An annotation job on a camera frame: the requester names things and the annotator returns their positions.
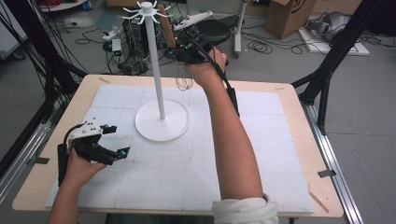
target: forearm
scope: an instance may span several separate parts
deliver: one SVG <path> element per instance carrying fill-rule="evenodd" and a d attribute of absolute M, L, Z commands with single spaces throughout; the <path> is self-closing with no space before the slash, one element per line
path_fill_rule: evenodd
<path fill-rule="evenodd" d="M 204 87 L 209 102 L 221 199 L 262 197 L 253 147 L 222 82 Z"/>
<path fill-rule="evenodd" d="M 78 194 L 79 189 L 62 185 L 56 195 L 47 223 L 77 224 Z"/>

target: white sleeve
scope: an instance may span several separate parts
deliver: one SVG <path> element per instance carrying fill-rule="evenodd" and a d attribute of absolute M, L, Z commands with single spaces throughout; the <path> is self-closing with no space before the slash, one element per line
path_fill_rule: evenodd
<path fill-rule="evenodd" d="M 277 224 L 276 203 L 264 198 L 226 199 L 212 206 L 215 224 Z"/>

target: wooden tabletop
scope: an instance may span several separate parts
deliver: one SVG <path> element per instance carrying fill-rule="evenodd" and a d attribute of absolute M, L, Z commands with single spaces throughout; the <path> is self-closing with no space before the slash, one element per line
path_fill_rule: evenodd
<path fill-rule="evenodd" d="M 19 211 L 48 211 L 45 202 L 58 174 L 57 146 L 62 143 L 68 129 L 84 119 L 97 90 L 101 85 L 154 86 L 152 77 L 126 77 L 88 75 L 82 81 L 69 107 L 55 128 L 40 157 L 49 158 L 46 165 L 36 164 L 26 178 L 12 206 Z M 162 78 L 164 87 L 175 87 L 174 78 Z M 313 214 L 279 214 L 281 217 L 341 217 L 344 214 L 335 188 L 329 177 L 321 178 L 318 172 L 326 170 L 317 142 L 309 127 L 297 93 L 290 84 L 231 81 L 240 91 L 276 92 L 279 95 L 285 118 L 290 128 L 294 147 L 302 166 L 309 194 L 315 208 Z M 148 211 L 80 209 L 84 212 L 147 213 Z"/>

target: power strip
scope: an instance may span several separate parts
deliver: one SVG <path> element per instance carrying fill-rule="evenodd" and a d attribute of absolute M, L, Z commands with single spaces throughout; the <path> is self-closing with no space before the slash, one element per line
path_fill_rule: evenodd
<path fill-rule="evenodd" d="M 113 30 L 111 30 L 111 32 L 108 33 L 108 35 L 104 35 L 102 39 L 105 41 L 109 41 L 114 37 L 116 37 L 118 34 L 120 34 L 122 30 L 123 30 L 122 27 L 120 29 L 118 27 L 113 27 Z"/>
<path fill-rule="evenodd" d="M 116 64 L 123 63 L 121 40 L 119 38 L 111 40 L 111 48 L 114 54 L 114 62 Z"/>

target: white paper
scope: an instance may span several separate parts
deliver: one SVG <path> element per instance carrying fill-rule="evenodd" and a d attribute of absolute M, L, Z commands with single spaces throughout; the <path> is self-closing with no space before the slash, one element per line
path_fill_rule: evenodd
<path fill-rule="evenodd" d="M 274 92 L 237 91 L 241 120 L 258 160 L 263 190 L 279 212 L 314 212 L 279 97 Z M 96 175 L 81 191 L 80 207 L 210 211 L 219 201 L 219 182 L 209 107 L 202 90 L 163 88 L 163 98 L 184 104 L 191 125 L 179 138 L 150 141 L 137 131 L 141 105 L 156 99 L 153 87 L 104 85 L 84 120 L 115 125 L 99 142 L 109 149 L 131 147 L 128 158 Z M 51 206 L 57 180 L 46 206 Z"/>

